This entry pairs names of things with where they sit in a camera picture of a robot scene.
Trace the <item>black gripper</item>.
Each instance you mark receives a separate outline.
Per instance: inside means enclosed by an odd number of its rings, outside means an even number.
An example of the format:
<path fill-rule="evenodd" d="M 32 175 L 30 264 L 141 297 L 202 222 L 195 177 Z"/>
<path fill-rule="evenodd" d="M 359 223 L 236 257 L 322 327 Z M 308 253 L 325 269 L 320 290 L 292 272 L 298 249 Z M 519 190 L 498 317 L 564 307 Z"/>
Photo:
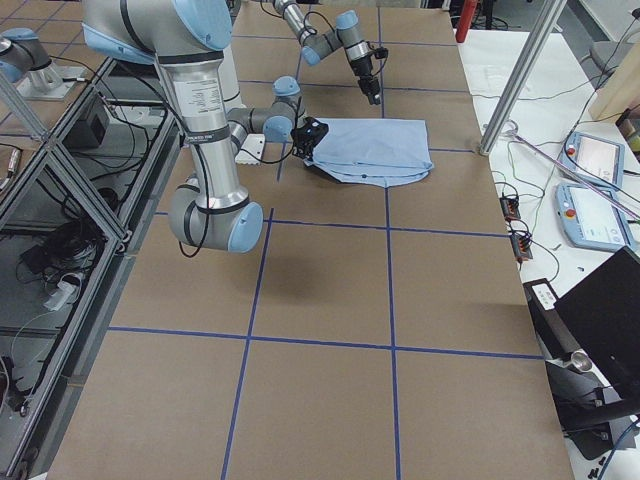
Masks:
<path fill-rule="evenodd" d="M 293 155 L 300 159 L 311 158 L 315 147 L 322 139 L 322 131 L 295 130 L 293 132 Z"/>
<path fill-rule="evenodd" d="M 382 102 L 382 94 L 377 76 L 373 72 L 370 58 L 359 58 L 352 61 L 352 71 L 358 79 L 361 92 L 371 105 Z"/>

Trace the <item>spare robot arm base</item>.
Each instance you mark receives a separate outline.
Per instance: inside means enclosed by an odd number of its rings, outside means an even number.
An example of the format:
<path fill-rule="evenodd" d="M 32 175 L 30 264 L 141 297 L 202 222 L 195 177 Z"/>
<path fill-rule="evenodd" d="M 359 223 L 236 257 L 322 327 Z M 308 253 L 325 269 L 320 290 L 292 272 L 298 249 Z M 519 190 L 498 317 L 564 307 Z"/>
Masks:
<path fill-rule="evenodd" d="M 1 72 L 25 99 L 64 99 L 72 84 L 64 81 L 63 71 L 32 29 L 17 27 L 1 33 Z"/>

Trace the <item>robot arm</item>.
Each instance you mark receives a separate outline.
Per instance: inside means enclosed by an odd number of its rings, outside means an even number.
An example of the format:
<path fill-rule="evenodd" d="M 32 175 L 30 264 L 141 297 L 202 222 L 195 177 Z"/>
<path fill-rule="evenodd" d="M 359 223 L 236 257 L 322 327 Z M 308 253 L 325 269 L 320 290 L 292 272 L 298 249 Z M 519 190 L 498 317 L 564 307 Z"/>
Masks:
<path fill-rule="evenodd" d="M 341 13 L 331 23 L 318 11 L 304 13 L 296 1 L 260 1 L 260 6 L 264 13 L 286 22 L 308 66 L 316 66 L 331 54 L 342 51 L 369 104 L 381 104 L 378 75 L 388 58 L 388 49 L 365 39 L 354 10 Z"/>
<path fill-rule="evenodd" d="M 171 201 L 170 227 L 197 249 L 250 251 L 259 240 L 263 210 L 239 182 L 235 157 L 246 137 L 292 140 L 307 159 L 327 135 L 327 124 L 305 113 L 291 77 L 274 85 L 266 109 L 227 107 L 219 68 L 232 21 L 224 1 L 86 1 L 87 45 L 111 58 L 155 67 L 168 104 L 189 145 L 194 173 Z"/>

